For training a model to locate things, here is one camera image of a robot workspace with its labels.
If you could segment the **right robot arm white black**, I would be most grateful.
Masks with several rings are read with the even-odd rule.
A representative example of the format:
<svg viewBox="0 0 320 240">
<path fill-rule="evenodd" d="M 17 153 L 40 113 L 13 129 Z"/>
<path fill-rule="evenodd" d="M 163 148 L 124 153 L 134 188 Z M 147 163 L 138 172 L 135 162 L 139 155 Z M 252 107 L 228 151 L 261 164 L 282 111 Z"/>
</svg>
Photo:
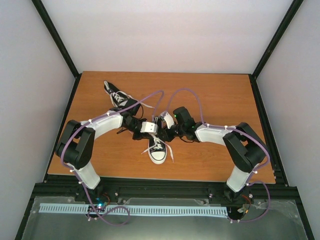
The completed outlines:
<svg viewBox="0 0 320 240">
<path fill-rule="evenodd" d="M 159 118 L 166 126 L 157 131 L 158 137 L 164 142 L 186 138 L 189 143 L 225 146 L 234 164 L 226 186 L 234 193 L 249 184 L 251 176 L 256 174 L 264 159 L 270 159 L 266 145 L 246 122 L 236 126 L 195 122 L 184 106 L 175 109 L 173 115 L 167 111 L 160 114 Z"/>
</svg>

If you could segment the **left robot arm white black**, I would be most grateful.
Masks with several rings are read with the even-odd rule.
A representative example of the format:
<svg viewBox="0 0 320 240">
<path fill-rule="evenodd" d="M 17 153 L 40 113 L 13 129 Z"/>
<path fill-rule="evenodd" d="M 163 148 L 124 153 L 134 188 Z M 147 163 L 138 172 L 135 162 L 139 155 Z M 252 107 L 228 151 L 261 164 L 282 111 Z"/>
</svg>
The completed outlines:
<svg viewBox="0 0 320 240">
<path fill-rule="evenodd" d="M 76 175 L 79 183 L 87 187 L 86 195 L 92 201 L 99 201 L 104 195 L 104 188 L 99 185 L 100 176 L 91 163 L 95 140 L 119 128 L 132 132 L 134 140 L 148 139 L 157 133 L 159 127 L 156 123 L 135 117 L 140 105 L 130 99 L 124 106 L 113 107 L 93 119 L 67 122 L 55 154 L 60 157 L 62 165 Z"/>
</svg>

